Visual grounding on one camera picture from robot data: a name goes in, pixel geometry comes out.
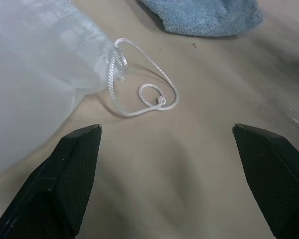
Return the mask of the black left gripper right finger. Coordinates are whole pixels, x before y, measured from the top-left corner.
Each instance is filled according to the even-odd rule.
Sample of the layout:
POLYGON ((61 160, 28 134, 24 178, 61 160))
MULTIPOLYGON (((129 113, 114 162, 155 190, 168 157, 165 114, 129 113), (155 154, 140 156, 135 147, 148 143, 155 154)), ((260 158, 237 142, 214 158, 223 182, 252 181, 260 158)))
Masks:
POLYGON ((248 186, 276 239, 299 239, 299 152, 283 136, 235 124, 248 186))

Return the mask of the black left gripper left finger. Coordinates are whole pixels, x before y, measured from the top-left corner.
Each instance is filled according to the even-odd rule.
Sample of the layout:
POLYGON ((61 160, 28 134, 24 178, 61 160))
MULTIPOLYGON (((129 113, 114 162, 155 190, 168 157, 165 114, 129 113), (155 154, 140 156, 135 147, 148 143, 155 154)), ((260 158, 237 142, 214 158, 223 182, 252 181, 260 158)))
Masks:
POLYGON ((0 218, 0 239, 75 239, 92 191, 102 127, 62 137, 0 218))

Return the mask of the blue fluffy towel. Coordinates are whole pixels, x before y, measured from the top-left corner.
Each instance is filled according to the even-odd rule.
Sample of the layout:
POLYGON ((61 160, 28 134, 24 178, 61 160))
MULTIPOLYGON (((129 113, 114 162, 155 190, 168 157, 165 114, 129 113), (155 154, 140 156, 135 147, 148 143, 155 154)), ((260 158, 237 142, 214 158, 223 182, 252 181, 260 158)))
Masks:
POLYGON ((140 0, 165 31, 200 37, 243 34, 263 21, 257 0, 140 0))

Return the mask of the translucent white drawstring bag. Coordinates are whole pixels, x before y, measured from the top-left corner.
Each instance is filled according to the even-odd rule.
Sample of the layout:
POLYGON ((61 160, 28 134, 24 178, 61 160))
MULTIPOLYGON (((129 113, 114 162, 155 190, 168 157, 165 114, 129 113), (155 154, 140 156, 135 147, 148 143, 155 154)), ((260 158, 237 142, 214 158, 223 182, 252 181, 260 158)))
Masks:
POLYGON ((112 47, 70 0, 0 0, 0 173, 106 88, 112 47))

